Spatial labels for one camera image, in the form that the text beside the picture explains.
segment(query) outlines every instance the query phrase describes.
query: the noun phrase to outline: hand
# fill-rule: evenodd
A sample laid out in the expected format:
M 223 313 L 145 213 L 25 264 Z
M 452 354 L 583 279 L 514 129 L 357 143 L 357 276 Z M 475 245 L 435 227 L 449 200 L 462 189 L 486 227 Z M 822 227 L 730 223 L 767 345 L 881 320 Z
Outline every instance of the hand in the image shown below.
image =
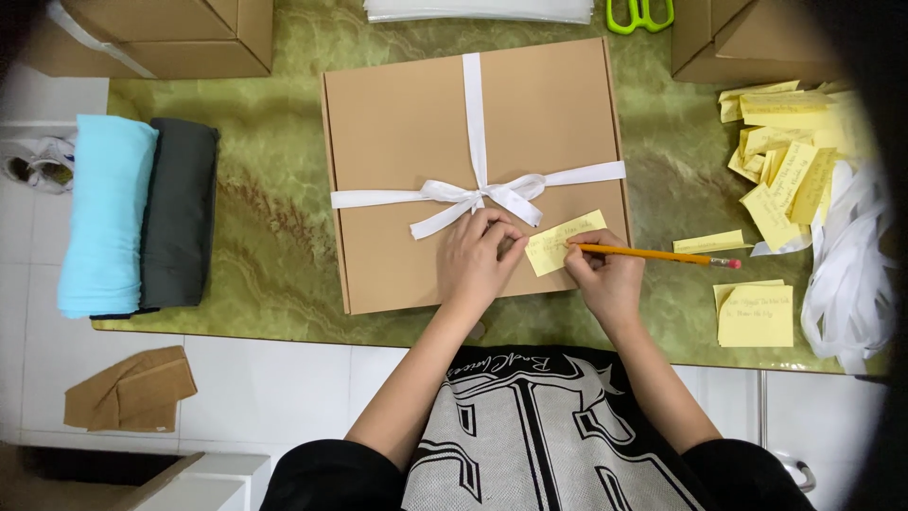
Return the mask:
M 630 255 L 584 253 L 577 243 L 627 247 L 608 229 L 571 236 L 565 267 L 580 285 L 583 301 L 602 325 L 606 335 L 617 333 L 640 322 L 640 285 L 645 260 Z
M 499 256 L 498 246 L 506 238 L 514 243 Z M 508 283 L 528 241 L 503 211 L 483 207 L 465 213 L 439 252 L 441 303 L 475 307 L 479 319 Z

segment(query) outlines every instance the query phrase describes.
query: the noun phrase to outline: yellow pencil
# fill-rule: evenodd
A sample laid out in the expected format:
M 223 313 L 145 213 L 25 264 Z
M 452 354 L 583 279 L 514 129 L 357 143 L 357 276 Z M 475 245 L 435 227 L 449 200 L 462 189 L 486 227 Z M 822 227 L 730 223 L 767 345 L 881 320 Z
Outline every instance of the yellow pencil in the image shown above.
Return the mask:
M 598 254 L 612 254 L 619 256 L 643 257 L 645 259 L 662 259 L 664 261 L 677 261 L 678 263 L 690 263 L 692 265 L 703 266 L 720 266 L 723 268 L 738 269 L 741 267 L 741 261 L 738 259 L 722 259 L 720 257 L 710 257 L 709 255 L 695 254 L 676 254 L 674 252 L 661 252 L 659 250 L 638 250 L 636 248 L 622 248 L 620 246 L 606 245 L 588 245 L 585 243 L 578 244 L 580 250 L 585 252 L 596 252 Z

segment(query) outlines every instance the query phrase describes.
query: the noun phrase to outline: scissors handle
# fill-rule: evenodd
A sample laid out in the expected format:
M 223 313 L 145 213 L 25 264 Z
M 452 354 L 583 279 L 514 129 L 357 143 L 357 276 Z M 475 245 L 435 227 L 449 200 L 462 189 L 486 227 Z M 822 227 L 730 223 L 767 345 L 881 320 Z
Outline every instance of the scissors handle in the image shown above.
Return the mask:
M 665 30 L 672 22 L 675 21 L 675 6 L 672 4 L 672 0 L 666 0 L 666 21 L 663 23 L 656 23 L 653 21 L 653 18 L 649 15 L 649 0 L 639 0 L 640 4 L 643 7 L 643 15 L 640 15 L 640 7 L 637 6 L 638 0 L 627 0 L 627 10 L 630 12 L 630 23 L 627 25 L 619 25 L 615 18 L 612 16 L 612 0 L 606 0 L 606 25 L 608 30 L 615 32 L 616 34 L 628 35 L 638 26 L 643 26 L 650 34 L 655 34 L 661 30 Z

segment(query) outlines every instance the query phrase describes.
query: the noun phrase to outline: green marble table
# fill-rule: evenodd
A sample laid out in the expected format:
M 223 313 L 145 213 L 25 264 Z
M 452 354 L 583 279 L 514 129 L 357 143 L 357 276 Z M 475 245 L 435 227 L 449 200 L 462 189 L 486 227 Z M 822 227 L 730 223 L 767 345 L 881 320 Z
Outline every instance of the green marble table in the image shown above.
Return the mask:
M 597 2 L 591 25 L 461 19 L 370 25 L 361 0 L 276 0 L 269 78 L 111 80 L 109 114 L 180 117 L 217 127 L 222 141 L 212 272 L 202 304 L 94 327 L 412 345 L 433 308 L 363 316 L 342 310 L 319 96 L 319 73 L 335 69 L 608 35 L 637 246 L 671 250 L 675 239 L 738 228 L 746 241 L 758 241 L 737 202 L 751 185 L 725 168 L 741 126 L 719 123 L 722 87 L 674 82 L 669 31 L 610 34 L 604 3 Z M 746 257 L 743 250 L 727 254 Z M 642 314 L 675 364 L 841 372 L 834 359 L 814 356 L 798 326 L 792 348 L 716 342 L 713 284 L 783 278 L 794 285 L 800 309 L 811 264 L 810 251 L 746 259 L 734 272 L 653 262 Z M 468 344 L 611 349 L 576 291 L 499 299 L 483 323 L 487 333 Z M 870 368 L 882 372 L 883 357 Z

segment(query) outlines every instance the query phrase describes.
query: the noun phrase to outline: person's right hand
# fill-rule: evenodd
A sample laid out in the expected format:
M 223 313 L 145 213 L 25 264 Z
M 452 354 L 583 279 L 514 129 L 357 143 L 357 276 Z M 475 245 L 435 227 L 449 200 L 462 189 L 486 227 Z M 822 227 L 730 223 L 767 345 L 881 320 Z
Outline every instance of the person's right hand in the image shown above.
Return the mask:
M 589 231 L 571 236 L 565 256 L 565 267 L 580 285 L 583 300 L 602 325 L 606 335 L 614 338 L 618 332 L 640 322 L 640 285 L 643 281 L 645 259 L 630 255 L 601 255 L 584 253 L 578 243 L 627 247 L 608 229 Z

